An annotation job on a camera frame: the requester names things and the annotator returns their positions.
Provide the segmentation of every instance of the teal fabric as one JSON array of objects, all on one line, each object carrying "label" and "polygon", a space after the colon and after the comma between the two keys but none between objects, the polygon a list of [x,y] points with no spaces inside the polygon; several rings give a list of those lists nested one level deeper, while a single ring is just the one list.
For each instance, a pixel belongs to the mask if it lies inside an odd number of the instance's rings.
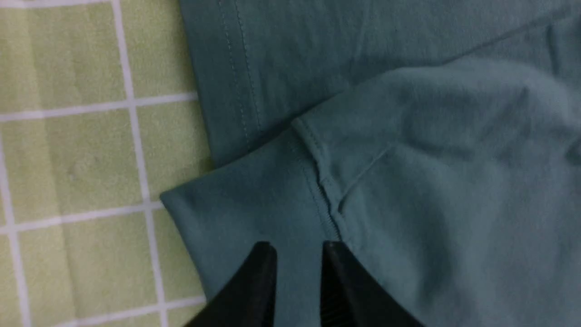
[{"label": "teal fabric", "polygon": [[342,240],[426,326],[578,324],[573,3],[182,0],[220,168],[162,201],[206,296],[270,241],[275,325],[317,326]]}]

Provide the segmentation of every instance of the cotton jersey fabric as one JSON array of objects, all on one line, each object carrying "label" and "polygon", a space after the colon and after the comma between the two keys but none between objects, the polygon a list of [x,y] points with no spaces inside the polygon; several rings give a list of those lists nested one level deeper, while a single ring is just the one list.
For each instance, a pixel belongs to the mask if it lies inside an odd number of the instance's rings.
[{"label": "cotton jersey fabric", "polygon": [[270,241],[275,325],[318,326],[342,240],[425,326],[581,321],[577,2],[181,7],[219,168],[162,201],[208,299]]}]

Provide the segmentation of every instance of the seam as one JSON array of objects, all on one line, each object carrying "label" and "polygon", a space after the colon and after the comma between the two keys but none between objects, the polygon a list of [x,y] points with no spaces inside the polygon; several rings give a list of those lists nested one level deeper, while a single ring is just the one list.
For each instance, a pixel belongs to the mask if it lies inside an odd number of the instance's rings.
[{"label": "seam", "polygon": [[246,128],[246,122],[244,117],[244,110],[242,108],[242,101],[240,99],[240,88],[238,84],[238,78],[236,77],[236,69],[234,68],[234,57],[232,55],[232,42],[230,41],[230,35],[228,34],[228,27],[226,26],[226,16],[224,15],[224,8],[222,5],[222,0],[218,0],[218,7],[220,9],[220,15],[222,16],[222,27],[224,29],[224,34],[226,36],[226,42],[228,45],[228,57],[230,59],[230,68],[232,69],[232,76],[234,77],[234,87],[236,88],[236,101],[238,102],[238,108],[240,110],[240,121],[242,122],[242,129],[244,131],[244,136],[246,138],[246,151],[250,151],[250,141],[248,139],[248,130]]},{"label": "seam", "polygon": [[242,24],[242,19],[240,18],[240,10],[238,9],[238,0],[234,0],[234,7],[236,7],[236,16],[238,18],[238,26],[240,27],[240,32],[242,34],[242,45],[244,48],[244,58],[246,59],[246,74],[248,76],[248,81],[250,82],[250,93],[252,96],[252,105],[254,106],[254,113],[256,114],[256,123],[258,125],[258,131],[262,132],[262,125],[260,123],[260,110],[256,105],[256,94],[254,92],[254,81],[250,75],[250,63],[248,60],[248,46],[246,45],[246,37],[244,33],[244,25]]},{"label": "seam", "polygon": [[[311,199],[313,200],[313,204],[315,205],[315,208],[317,210],[317,215],[319,216],[319,223],[321,224],[323,233],[325,234],[325,237],[327,239],[332,239],[332,237],[328,234],[327,228],[325,228],[325,216],[322,214],[321,208],[319,208],[319,202],[317,202],[317,198],[315,197],[315,194],[313,192],[313,181],[309,178],[309,175],[307,174],[307,170],[305,169],[304,164],[301,162],[301,160],[299,160],[297,158],[297,154],[300,150],[294,146],[292,148],[293,148],[293,152],[295,153],[295,161],[297,162],[297,164],[299,164],[300,169],[303,172],[304,179],[307,181],[307,187],[309,188],[309,193],[311,194]],[[331,217],[331,221],[336,226],[336,223],[335,223],[334,219],[332,219],[332,217]],[[341,240],[342,239],[341,233],[340,233],[339,229],[337,229],[337,231],[338,231],[338,238],[339,238],[339,240]]]}]

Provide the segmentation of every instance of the green square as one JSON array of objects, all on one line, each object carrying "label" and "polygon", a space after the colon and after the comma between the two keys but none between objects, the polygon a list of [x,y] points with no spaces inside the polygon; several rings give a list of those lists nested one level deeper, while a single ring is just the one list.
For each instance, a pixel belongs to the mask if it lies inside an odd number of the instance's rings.
[{"label": "green square", "polygon": [[122,0],[136,97],[195,89],[178,0]]},{"label": "green square", "polygon": [[10,243],[4,235],[0,235],[0,293],[0,326],[21,326]]},{"label": "green square", "polygon": [[196,268],[169,214],[157,210],[153,218],[166,301],[203,296]]},{"label": "green square", "polygon": [[211,170],[198,102],[141,107],[137,114],[152,200]]},{"label": "green square", "polygon": [[142,202],[127,110],[0,127],[17,222]]},{"label": "green square", "polygon": [[107,322],[98,327],[159,327],[159,314],[148,314],[138,317]]},{"label": "green square", "polygon": [[125,98],[108,2],[0,9],[0,113]]},{"label": "green square", "polygon": [[195,307],[183,307],[170,310],[167,313],[169,327],[183,327],[188,321],[192,320],[192,318],[195,317],[195,315],[197,315],[202,309],[204,309],[203,304],[196,305]]},{"label": "green square", "polygon": [[35,326],[155,304],[143,213],[20,234]]}]

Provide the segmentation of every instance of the checkered fabric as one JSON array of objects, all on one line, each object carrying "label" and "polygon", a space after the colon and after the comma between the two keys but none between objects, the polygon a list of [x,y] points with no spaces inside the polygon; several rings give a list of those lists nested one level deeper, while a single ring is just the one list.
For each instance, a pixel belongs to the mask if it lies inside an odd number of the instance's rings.
[{"label": "checkered fabric", "polygon": [[0,0],[0,326],[178,327],[211,169],[177,0]]}]

